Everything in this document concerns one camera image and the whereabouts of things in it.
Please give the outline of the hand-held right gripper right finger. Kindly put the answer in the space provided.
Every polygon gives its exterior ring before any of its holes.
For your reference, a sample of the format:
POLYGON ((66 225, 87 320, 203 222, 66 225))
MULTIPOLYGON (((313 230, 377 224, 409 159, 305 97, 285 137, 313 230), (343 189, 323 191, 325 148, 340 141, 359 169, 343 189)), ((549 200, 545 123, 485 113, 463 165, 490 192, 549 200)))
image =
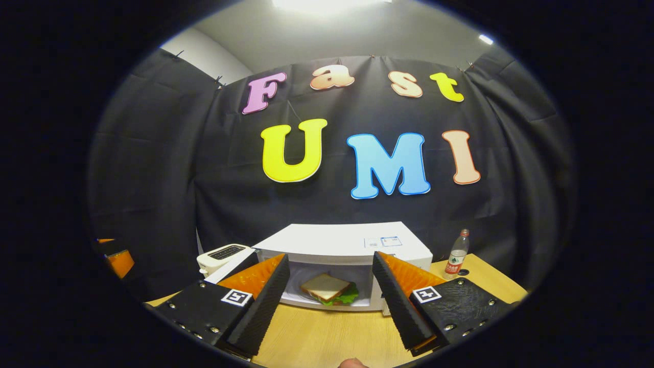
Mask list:
POLYGON ((380 251, 372 270, 413 356, 468 340, 514 308, 466 278, 445 281, 380 251))

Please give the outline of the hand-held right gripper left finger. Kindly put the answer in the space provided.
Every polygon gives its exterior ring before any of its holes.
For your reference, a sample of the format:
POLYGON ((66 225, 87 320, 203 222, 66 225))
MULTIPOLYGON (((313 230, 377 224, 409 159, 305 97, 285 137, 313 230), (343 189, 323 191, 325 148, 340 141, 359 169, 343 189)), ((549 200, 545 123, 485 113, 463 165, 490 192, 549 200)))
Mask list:
POLYGON ((287 254, 213 282, 196 281, 154 307, 177 331, 243 358, 259 353, 290 277, 287 254))

